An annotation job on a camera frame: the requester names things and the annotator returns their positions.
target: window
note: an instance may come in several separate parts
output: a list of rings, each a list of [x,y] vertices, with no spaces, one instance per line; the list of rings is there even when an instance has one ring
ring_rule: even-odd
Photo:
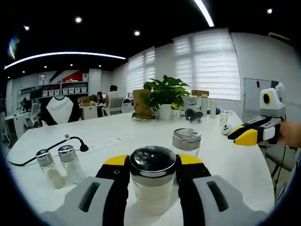
[[[146,50],[128,61],[127,93],[143,89],[146,81],[155,78],[155,48]]]
[[[199,32],[174,40],[176,77],[209,97],[241,100],[237,55],[227,29]]]

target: ceiling light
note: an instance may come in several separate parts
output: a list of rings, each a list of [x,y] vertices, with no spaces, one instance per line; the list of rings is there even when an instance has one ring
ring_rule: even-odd
[[[38,54],[38,55],[33,55],[33,56],[29,56],[26,58],[23,58],[21,60],[17,60],[9,65],[7,65],[6,67],[4,67],[4,70],[14,66],[18,63],[24,62],[26,60],[31,60],[31,59],[35,59],[35,58],[39,58],[39,57],[47,57],[47,56],[53,56],[53,55],[65,55],[65,54],[73,54],[73,55],[92,55],[92,56],[99,56],[99,57],[112,57],[112,58],[117,58],[117,59],[122,59],[125,60],[125,57],[121,57],[121,56],[114,56],[114,55],[109,55],[109,54],[103,54],[103,53],[88,53],[88,52],[55,52],[55,53],[43,53],[43,54]]]
[[[81,22],[81,18],[78,16],[77,18],[75,18],[75,22],[76,23],[80,23]]]
[[[214,27],[213,21],[208,13],[208,10],[206,9],[204,3],[202,0],[194,0],[199,9],[201,10],[202,14],[204,15],[209,27]]]

